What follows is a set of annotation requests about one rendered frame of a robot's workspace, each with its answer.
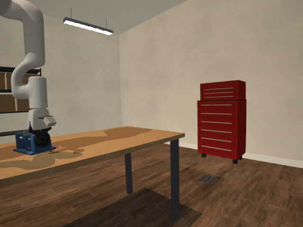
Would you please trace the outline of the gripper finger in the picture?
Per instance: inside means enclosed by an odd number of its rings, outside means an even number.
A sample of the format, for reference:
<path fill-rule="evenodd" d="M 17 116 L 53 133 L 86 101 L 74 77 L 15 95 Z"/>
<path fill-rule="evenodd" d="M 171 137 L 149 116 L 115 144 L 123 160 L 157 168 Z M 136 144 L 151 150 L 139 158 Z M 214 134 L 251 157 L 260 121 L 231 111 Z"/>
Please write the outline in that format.
<path fill-rule="evenodd" d="M 44 138 L 44 140 L 42 142 L 46 142 L 46 134 L 49 130 L 51 130 L 52 127 L 48 128 L 48 129 L 42 129 L 42 135 L 41 135 L 41 138 Z"/>
<path fill-rule="evenodd" d="M 33 133 L 36 136 L 36 141 L 37 143 L 41 144 L 42 140 L 41 140 L 41 136 L 40 136 L 40 131 L 39 130 L 32 130 L 31 124 L 29 126 L 29 130 L 28 132 Z"/>

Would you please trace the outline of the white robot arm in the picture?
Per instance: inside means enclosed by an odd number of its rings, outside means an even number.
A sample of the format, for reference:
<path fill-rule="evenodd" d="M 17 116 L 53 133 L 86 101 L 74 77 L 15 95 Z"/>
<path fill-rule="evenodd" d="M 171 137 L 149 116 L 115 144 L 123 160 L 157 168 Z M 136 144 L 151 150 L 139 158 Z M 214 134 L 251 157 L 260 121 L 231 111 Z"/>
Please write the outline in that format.
<path fill-rule="evenodd" d="M 29 108 L 45 109 L 47 84 L 45 77 L 28 77 L 23 84 L 24 74 L 45 64 L 44 17 L 41 10 L 27 0 L 0 0 L 0 16 L 23 23 L 25 59 L 11 75 L 11 90 L 16 99 L 29 99 Z"/>

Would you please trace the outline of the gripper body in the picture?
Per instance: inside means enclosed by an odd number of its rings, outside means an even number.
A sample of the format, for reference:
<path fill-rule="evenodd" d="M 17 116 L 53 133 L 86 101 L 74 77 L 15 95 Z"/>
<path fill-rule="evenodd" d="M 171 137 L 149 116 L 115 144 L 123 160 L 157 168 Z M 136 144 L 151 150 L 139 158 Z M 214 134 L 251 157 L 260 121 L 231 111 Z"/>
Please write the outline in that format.
<path fill-rule="evenodd" d="M 39 117 L 44 117 L 44 116 L 50 116 L 49 111 L 47 109 L 31 109 L 28 112 L 28 129 L 30 123 L 33 130 L 50 128 L 50 126 L 46 126 L 43 119 L 39 119 Z"/>

